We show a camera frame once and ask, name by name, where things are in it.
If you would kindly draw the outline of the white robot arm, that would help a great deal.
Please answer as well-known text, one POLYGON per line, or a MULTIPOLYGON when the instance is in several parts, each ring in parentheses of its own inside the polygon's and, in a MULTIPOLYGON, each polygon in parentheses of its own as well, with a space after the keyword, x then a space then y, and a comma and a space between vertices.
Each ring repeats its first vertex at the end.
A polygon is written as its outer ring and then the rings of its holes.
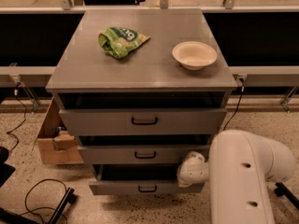
POLYGON ((290 179, 296 158, 280 142, 240 130, 213 139, 209 158, 187 154, 177 171, 178 184, 209 183, 212 224, 275 224, 268 182, 290 179))

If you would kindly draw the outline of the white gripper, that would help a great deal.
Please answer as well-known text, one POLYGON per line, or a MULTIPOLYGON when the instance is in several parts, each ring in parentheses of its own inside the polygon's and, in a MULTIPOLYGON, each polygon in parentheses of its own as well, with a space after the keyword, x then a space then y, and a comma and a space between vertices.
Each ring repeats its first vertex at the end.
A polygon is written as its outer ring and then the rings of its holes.
POLYGON ((194 184, 205 183, 209 179, 208 163, 196 151, 190 151, 177 170, 178 185, 187 188, 194 184))

